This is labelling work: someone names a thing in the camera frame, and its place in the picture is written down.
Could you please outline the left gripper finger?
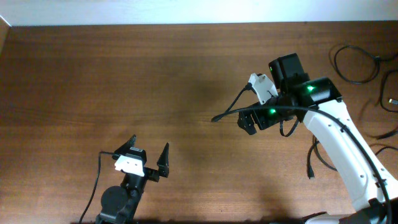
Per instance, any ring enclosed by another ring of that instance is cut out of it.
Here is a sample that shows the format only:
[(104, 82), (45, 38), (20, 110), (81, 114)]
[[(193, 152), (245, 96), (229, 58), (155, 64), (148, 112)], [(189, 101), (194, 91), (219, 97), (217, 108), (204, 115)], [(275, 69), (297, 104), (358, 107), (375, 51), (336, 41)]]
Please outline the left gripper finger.
[(134, 147), (137, 136), (133, 134), (122, 146), (114, 151), (115, 156), (125, 155), (130, 148)]
[(167, 142), (158, 161), (158, 172), (161, 177), (169, 176), (169, 143)]

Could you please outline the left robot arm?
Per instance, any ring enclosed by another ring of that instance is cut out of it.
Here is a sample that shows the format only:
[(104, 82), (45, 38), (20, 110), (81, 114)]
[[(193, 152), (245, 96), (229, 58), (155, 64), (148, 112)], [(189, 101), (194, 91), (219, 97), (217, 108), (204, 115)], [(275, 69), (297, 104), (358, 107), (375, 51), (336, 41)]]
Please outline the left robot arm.
[(169, 176), (169, 143), (157, 161), (157, 168), (146, 167), (146, 151), (135, 146), (136, 135), (112, 153), (117, 171), (124, 174), (120, 185), (106, 189), (101, 196), (101, 211), (96, 223), (132, 223), (148, 181)]

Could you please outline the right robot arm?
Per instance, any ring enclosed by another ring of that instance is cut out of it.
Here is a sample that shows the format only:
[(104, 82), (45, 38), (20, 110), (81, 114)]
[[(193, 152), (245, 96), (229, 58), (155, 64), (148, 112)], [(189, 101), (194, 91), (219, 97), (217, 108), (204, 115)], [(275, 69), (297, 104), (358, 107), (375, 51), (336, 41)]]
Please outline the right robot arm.
[(327, 78), (311, 80), (297, 54), (269, 63), (271, 77), (253, 73), (247, 89), (258, 103), (239, 112), (248, 134), (296, 117), (317, 138), (343, 179), (355, 212), (327, 212), (301, 223), (397, 223), (397, 179), (382, 165), (354, 125), (341, 93)]

